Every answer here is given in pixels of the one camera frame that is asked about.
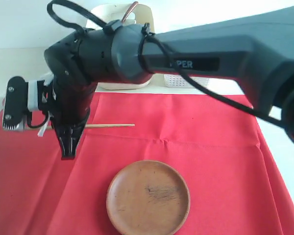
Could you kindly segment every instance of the table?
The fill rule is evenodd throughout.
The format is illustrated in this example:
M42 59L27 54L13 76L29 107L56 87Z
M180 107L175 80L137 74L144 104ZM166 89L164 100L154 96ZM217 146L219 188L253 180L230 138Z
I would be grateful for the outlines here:
M25 80L37 79L48 71L43 59L44 48L0 49L0 109L4 97L6 83L14 75L20 75ZM211 79L208 88L220 94L243 94L233 81ZM162 75L155 75L149 86L124 93L153 93L153 94L199 94L195 89L166 88ZM279 118L280 110L273 109L271 116ZM294 202L294 144L288 139L283 130L258 120L263 135L274 156L281 175L286 183Z

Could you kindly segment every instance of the white wall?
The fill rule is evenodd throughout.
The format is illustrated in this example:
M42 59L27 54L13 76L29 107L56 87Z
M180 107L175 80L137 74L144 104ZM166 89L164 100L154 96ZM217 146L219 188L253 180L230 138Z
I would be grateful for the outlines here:
M73 0L87 9L131 0ZM46 11L50 0L0 0L0 48L47 47L71 30L59 26ZM294 0L140 0L153 10L156 32L213 23L294 5ZM86 24L75 12L55 7L64 19Z

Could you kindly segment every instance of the screw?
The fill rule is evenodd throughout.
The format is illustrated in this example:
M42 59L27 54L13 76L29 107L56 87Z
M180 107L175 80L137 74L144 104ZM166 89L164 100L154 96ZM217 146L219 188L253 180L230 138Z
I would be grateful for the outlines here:
M7 114L4 116L4 118L5 118L5 120L10 120L12 117L11 117L11 115Z

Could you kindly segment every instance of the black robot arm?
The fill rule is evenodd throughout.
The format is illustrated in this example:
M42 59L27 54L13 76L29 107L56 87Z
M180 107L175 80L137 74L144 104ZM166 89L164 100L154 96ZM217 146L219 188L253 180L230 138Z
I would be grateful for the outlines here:
M103 30L60 20L53 4L76 10ZM294 7L156 35L149 32L148 24L106 24L67 0L53 0L48 13L76 32L45 51L52 81L31 82L30 86L19 77L9 81L4 116L14 112L12 117L18 118L4 118L5 129L17 129L17 123L24 125L22 117L41 110L55 129L63 158L71 158L98 82L140 84L154 73L176 73L211 97L285 128L294 142ZM254 109L207 90L188 74L235 80ZM22 88L18 96L8 90L17 80L22 83L13 85ZM37 108L29 109L33 94ZM282 108L281 120L268 116L272 106Z

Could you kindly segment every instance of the wooden skewer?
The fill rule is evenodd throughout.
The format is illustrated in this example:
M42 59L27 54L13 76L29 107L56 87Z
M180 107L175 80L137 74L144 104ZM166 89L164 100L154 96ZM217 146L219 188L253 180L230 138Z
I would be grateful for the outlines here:
M103 127L121 127L121 126L135 126L135 124L86 124L85 128L103 128ZM47 126L46 130L51 130L51 126Z

